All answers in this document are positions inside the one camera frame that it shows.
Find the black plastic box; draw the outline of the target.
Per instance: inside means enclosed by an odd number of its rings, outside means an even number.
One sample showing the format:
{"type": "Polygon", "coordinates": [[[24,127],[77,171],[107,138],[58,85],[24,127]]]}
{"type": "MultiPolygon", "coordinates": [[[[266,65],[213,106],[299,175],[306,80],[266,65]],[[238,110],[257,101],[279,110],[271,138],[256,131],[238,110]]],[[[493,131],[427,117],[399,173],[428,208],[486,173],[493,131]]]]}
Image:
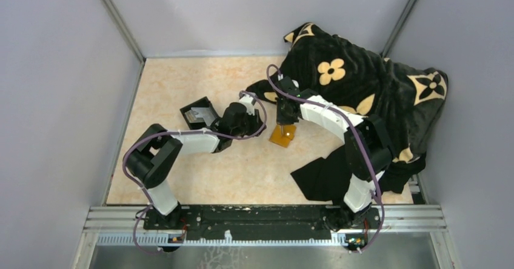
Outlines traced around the black plastic box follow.
{"type": "Polygon", "coordinates": [[[190,130],[207,128],[219,118],[212,102],[206,96],[180,108],[179,111],[190,130]]]}

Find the white card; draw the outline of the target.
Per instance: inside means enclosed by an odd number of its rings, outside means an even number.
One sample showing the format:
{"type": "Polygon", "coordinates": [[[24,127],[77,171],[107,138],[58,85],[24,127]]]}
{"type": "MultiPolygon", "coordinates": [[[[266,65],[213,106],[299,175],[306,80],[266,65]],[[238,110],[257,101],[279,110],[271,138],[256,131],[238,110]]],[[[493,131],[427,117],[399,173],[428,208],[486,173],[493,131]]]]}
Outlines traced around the white card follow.
{"type": "Polygon", "coordinates": [[[215,114],[208,107],[192,107],[185,112],[185,116],[191,124],[205,124],[207,126],[216,119],[215,114]]]}

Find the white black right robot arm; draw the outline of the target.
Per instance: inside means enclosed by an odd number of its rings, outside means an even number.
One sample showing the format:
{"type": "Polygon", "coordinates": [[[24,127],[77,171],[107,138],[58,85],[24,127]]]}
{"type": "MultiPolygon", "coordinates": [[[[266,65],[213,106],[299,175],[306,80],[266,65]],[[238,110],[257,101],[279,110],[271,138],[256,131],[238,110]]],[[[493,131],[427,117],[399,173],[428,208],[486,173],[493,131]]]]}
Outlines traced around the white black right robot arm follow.
{"type": "Polygon", "coordinates": [[[392,140],[384,121],[376,115],[365,117],[344,111],[311,89],[301,91],[288,76],[277,77],[275,90],[278,125],[305,120],[342,140],[343,163],[350,179],[341,201],[341,219],[349,228],[358,227],[376,195],[379,179],[393,160],[392,140]]]}

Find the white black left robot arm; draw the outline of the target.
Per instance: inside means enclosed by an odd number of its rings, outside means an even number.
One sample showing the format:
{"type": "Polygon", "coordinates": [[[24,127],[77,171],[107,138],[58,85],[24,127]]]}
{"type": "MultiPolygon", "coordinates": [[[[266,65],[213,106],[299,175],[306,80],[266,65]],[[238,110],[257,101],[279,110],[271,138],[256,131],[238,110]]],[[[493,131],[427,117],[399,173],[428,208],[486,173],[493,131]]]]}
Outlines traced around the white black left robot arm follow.
{"type": "Polygon", "coordinates": [[[125,153],[122,170],[143,190],[150,202],[156,225],[176,228],[182,220],[181,204],[167,184],[168,175],[180,156],[219,153],[240,141],[259,136],[267,114],[254,101],[232,102],[219,116],[213,107],[195,105],[183,108],[189,130],[171,131],[152,124],[125,153]]]}

